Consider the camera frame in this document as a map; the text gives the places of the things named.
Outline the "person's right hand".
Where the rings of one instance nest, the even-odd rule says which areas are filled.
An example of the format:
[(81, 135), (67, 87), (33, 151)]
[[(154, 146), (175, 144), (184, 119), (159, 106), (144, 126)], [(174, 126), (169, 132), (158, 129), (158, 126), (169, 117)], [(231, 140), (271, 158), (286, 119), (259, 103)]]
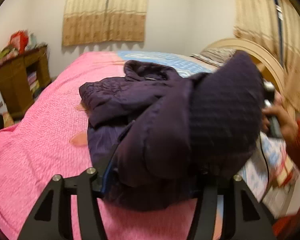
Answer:
[(270, 128), (268, 116), (275, 116), (279, 122), (281, 134), (286, 142), (286, 145), (294, 142), (298, 135), (299, 127), (297, 122), (291, 118), (288, 112), (282, 106), (282, 96), (276, 91), (274, 104), (271, 107), (266, 107), (262, 110), (262, 128), (263, 133), (267, 133)]

